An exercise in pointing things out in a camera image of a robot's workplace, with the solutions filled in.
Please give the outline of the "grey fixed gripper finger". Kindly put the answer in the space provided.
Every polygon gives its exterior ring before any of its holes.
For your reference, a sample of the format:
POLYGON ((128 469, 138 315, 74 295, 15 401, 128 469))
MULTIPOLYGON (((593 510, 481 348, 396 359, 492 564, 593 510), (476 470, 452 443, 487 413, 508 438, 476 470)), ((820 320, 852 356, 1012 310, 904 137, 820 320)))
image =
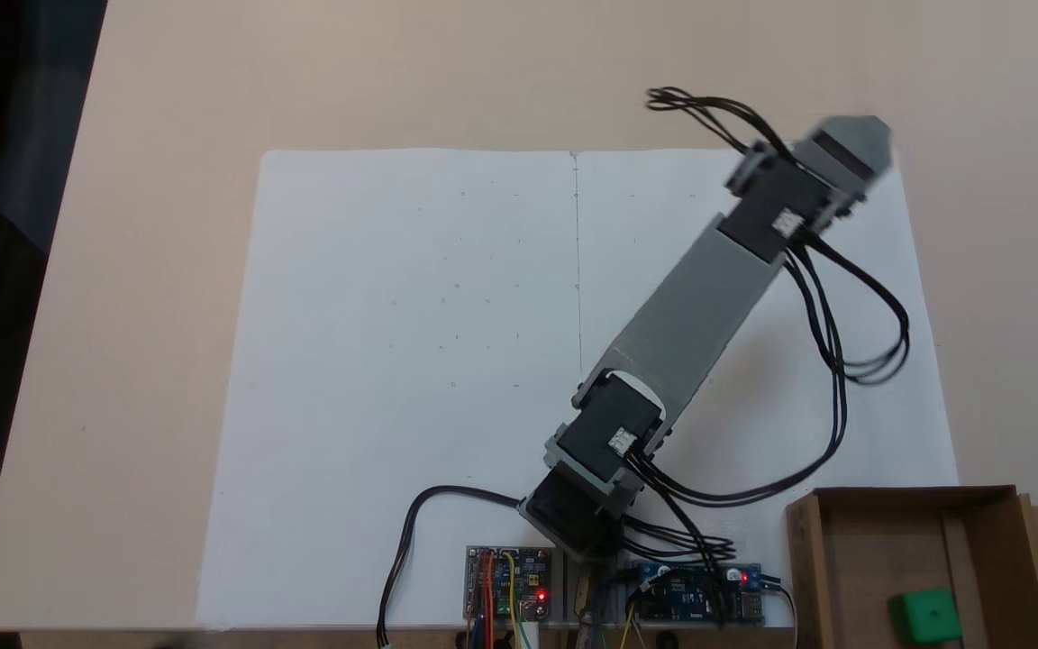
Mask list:
POLYGON ((891 165, 891 131, 874 115, 828 116, 813 143, 861 179, 880 177, 891 165))

